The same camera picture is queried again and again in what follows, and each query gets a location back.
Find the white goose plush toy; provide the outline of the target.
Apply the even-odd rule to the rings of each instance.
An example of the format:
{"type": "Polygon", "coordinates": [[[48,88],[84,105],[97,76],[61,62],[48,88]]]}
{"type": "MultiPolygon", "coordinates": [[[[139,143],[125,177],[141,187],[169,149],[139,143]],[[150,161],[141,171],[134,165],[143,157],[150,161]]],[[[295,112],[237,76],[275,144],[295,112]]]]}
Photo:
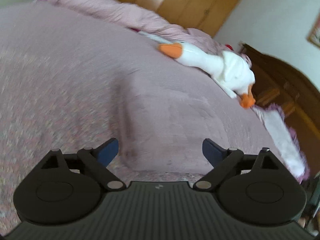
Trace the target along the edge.
{"type": "Polygon", "coordinates": [[[158,42],[162,54],[184,66],[199,68],[207,73],[230,98],[239,97],[243,108],[255,104],[252,94],[255,75],[251,63],[243,56],[227,50],[211,55],[187,42],[169,42],[144,31],[139,34],[158,42]]]}

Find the pink floral bed sheet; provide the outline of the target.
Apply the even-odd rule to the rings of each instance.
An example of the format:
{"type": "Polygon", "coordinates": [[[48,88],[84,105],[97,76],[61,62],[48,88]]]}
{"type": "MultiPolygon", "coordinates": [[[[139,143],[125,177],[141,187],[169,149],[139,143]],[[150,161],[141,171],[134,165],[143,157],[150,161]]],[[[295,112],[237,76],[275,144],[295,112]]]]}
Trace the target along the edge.
{"type": "MultiPolygon", "coordinates": [[[[152,40],[116,24],[47,2],[2,8],[1,234],[19,223],[14,190],[49,150],[74,153],[110,138],[120,144],[123,75],[174,67],[188,68],[161,54],[152,40]]],[[[203,175],[136,171],[120,151],[110,170],[125,182],[193,182],[203,175]]]]}

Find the framed wall picture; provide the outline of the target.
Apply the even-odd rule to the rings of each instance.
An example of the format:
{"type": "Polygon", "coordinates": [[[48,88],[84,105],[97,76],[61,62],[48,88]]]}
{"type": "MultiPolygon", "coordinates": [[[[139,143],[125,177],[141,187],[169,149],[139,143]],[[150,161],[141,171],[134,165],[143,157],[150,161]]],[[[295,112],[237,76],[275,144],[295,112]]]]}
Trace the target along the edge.
{"type": "Polygon", "coordinates": [[[314,46],[320,48],[320,15],[317,16],[317,19],[308,34],[307,40],[314,46]]]}

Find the dark wooden headboard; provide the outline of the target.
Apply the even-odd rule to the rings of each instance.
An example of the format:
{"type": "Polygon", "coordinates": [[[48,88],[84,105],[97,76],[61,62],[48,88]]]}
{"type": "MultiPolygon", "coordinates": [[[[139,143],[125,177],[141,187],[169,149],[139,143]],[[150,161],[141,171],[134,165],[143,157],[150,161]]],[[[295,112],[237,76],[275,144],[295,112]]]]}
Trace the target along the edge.
{"type": "Polygon", "coordinates": [[[297,134],[310,175],[316,175],[319,172],[319,90],[302,72],[276,57],[245,43],[240,52],[252,62],[256,104],[263,108],[273,103],[281,107],[285,123],[297,134]]]}

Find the pink knitted cardigan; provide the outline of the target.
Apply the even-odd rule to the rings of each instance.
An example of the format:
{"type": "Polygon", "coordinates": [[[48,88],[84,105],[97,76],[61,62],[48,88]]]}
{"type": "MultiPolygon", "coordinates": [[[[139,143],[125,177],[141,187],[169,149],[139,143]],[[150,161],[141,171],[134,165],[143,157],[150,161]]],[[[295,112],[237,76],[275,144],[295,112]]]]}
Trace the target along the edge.
{"type": "Polygon", "coordinates": [[[119,137],[123,161],[136,171],[205,174],[204,139],[223,148],[279,156],[256,114],[243,109],[196,69],[136,70],[119,80],[119,137]]]}

